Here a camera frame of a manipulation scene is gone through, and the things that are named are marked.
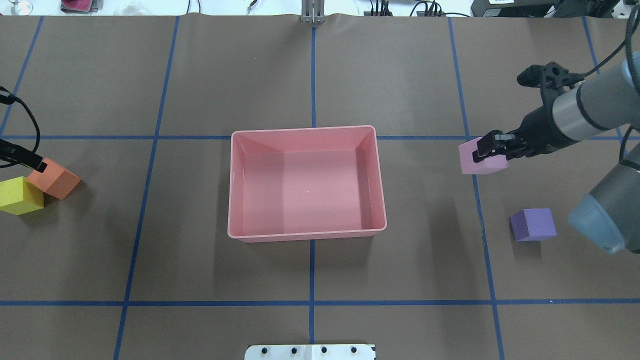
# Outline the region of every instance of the black box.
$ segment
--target black box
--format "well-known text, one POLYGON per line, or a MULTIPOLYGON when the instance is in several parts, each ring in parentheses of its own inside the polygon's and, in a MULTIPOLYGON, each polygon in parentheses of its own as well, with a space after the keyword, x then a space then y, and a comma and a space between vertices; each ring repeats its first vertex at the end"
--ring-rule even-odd
POLYGON ((474 0, 475 17, 544 17, 553 0, 474 0))

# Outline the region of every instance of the yellow cube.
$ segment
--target yellow cube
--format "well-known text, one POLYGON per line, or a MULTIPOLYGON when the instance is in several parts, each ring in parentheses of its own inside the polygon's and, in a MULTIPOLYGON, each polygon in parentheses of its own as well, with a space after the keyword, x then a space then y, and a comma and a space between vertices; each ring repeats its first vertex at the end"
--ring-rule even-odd
POLYGON ((22 215, 44 208, 42 191, 26 177, 0 182, 0 211, 22 215))

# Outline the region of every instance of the block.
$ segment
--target block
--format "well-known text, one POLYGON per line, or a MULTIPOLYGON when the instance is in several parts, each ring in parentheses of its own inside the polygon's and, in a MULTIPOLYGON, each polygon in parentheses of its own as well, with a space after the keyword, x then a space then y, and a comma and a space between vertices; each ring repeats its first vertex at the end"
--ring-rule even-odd
POLYGON ((44 172, 34 170, 27 179, 43 192, 64 199, 78 185, 80 178, 49 158, 43 162, 47 164, 44 172))
POLYGON ((0 183, 0 210, 22 215, 44 208, 44 194, 26 177, 0 183))
POLYGON ((551 209, 524 209, 510 219, 516 241, 541 241, 557 236, 551 209))
POLYGON ((458 146, 460 167, 465 175, 486 175, 509 167, 505 155, 492 156, 479 163, 474 163, 473 152, 478 150, 476 143, 482 138, 475 138, 458 146))

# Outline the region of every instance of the white bracket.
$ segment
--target white bracket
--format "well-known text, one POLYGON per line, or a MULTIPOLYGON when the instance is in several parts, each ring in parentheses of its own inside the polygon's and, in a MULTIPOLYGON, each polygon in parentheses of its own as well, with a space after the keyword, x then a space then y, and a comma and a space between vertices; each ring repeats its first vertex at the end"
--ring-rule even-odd
POLYGON ((376 360, 376 346, 340 345, 254 345, 244 360, 376 360))
POLYGON ((302 15, 300 20, 304 24, 320 25, 324 22, 324 0, 302 0, 302 15))

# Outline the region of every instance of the pink plastic bin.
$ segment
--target pink plastic bin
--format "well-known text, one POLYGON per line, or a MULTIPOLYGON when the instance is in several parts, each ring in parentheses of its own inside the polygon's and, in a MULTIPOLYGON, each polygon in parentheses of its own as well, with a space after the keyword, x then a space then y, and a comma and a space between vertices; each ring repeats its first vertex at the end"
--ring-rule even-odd
POLYGON ((372 126, 231 136, 230 237, 248 243, 354 238, 386 227, 372 126))

